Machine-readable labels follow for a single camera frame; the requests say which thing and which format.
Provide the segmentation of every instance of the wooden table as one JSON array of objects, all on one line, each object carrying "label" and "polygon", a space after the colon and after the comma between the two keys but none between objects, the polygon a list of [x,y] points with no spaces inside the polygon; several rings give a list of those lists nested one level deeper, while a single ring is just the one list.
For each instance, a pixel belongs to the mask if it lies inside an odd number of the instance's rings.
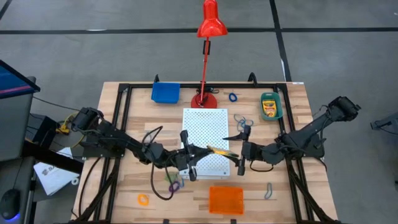
[{"label": "wooden table", "polygon": [[[112,120],[116,104],[118,82],[104,83],[98,109],[104,113],[105,119]],[[302,83],[288,83],[290,104],[297,129],[304,127],[312,121],[312,114],[305,87]],[[258,144],[270,144],[279,134],[279,124],[275,121],[264,121],[260,115],[259,97],[261,93],[271,89],[220,89],[215,94],[218,108],[228,109],[229,135],[237,134],[234,114],[241,114],[247,119],[254,120],[250,140]],[[182,128],[183,108],[189,108],[194,89],[182,88],[180,101],[176,105],[162,105],[154,103],[151,99],[151,88],[135,88],[132,91],[129,116],[126,132],[136,138],[142,139],[146,132],[163,125],[164,128],[156,138],[168,150],[180,148],[180,131]],[[231,103],[228,94],[234,92],[238,101]],[[123,113],[123,96],[119,114],[118,127],[120,127]],[[240,154],[241,142],[230,142],[229,149]],[[95,159],[85,162],[81,175],[80,186],[75,200],[74,212],[78,211],[78,202],[82,183],[88,170]],[[104,159],[97,163],[88,179],[83,195],[83,209],[88,206],[98,191]],[[303,159],[308,188],[319,206],[332,218],[337,218],[335,206],[330,192],[325,168],[315,159]],[[269,164],[255,162],[254,168],[267,169]],[[138,162],[131,152],[121,160],[118,186],[115,195],[112,223],[161,223],[164,218],[171,223],[230,223],[237,219],[238,223],[295,223],[292,197],[289,187],[286,164],[282,161],[277,164],[272,172],[258,173],[249,167],[244,176],[237,176],[237,168],[231,163],[231,175],[228,180],[198,180],[185,181],[185,187],[179,190],[170,201],[163,201],[153,194],[150,187],[150,168]],[[155,188],[163,196],[169,196],[169,183],[164,180],[164,169],[155,169]],[[273,194],[270,200],[264,200],[267,183],[272,183]],[[244,189],[244,215],[217,215],[208,212],[208,191],[212,185],[237,186]],[[137,202],[138,194],[149,196],[149,205],[140,206]],[[302,216],[305,214],[303,198],[299,193]],[[101,218],[104,219],[108,195],[105,195]]]}]

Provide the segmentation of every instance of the computer screen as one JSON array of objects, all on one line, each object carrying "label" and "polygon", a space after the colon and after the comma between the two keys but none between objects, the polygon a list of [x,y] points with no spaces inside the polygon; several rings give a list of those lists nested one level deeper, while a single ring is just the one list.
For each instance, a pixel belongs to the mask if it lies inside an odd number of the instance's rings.
[{"label": "computer screen", "polygon": [[0,99],[40,91],[40,88],[0,60]]}]

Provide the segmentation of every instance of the orange lid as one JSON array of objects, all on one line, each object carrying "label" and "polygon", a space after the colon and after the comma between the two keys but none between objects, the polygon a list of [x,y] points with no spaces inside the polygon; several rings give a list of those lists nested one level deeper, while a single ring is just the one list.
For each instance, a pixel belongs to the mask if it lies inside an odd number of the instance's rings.
[{"label": "orange lid", "polygon": [[223,215],[243,215],[243,189],[240,187],[210,187],[209,212]]}]

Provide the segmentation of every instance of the white paper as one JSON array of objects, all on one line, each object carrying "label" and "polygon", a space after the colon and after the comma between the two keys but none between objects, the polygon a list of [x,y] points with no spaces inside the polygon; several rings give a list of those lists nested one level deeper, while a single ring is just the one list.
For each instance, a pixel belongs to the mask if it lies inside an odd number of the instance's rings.
[{"label": "white paper", "polygon": [[[62,156],[72,157],[70,147],[65,147],[57,153]],[[34,165],[33,168],[35,169],[47,195],[53,195],[74,178],[79,176],[79,174],[74,172],[59,169],[43,162]]]}]

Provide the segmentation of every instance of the green tray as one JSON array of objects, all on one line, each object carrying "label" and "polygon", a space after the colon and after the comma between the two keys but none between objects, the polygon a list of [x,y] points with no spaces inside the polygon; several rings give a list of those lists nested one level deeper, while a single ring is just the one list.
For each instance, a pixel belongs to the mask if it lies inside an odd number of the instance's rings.
[{"label": "green tray", "polygon": [[[276,103],[276,116],[273,118],[268,117],[262,110],[262,101],[263,100],[275,100]],[[280,97],[278,93],[263,93],[260,99],[260,112],[261,117],[266,121],[276,121],[283,116],[282,103],[280,103]]]}]

